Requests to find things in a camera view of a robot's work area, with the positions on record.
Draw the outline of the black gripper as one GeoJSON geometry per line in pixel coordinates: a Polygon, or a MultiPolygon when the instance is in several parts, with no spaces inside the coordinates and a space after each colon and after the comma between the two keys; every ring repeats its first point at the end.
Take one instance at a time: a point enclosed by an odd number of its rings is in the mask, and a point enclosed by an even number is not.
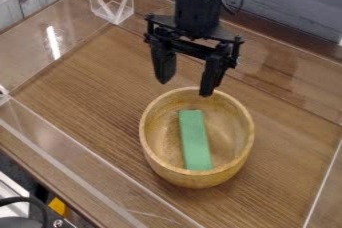
{"type": "Polygon", "coordinates": [[[177,71],[177,54],[206,60],[199,95],[210,97],[229,68],[236,68],[244,40],[219,22],[225,0],[177,0],[174,15],[146,16],[146,42],[151,47],[154,73],[166,84],[177,71]]]}

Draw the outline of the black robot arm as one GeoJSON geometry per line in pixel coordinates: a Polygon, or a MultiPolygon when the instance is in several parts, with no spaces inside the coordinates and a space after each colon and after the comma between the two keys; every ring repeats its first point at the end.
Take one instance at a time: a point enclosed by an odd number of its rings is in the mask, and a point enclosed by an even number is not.
{"type": "Polygon", "coordinates": [[[237,67],[245,43],[242,37],[221,25],[221,7],[236,14],[225,0],[177,0],[173,16],[146,15],[145,41],[150,44],[158,81],[166,84],[173,79],[178,53],[199,58],[206,61],[199,87],[202,97],[213,95],[226,71],[237,67]]]}

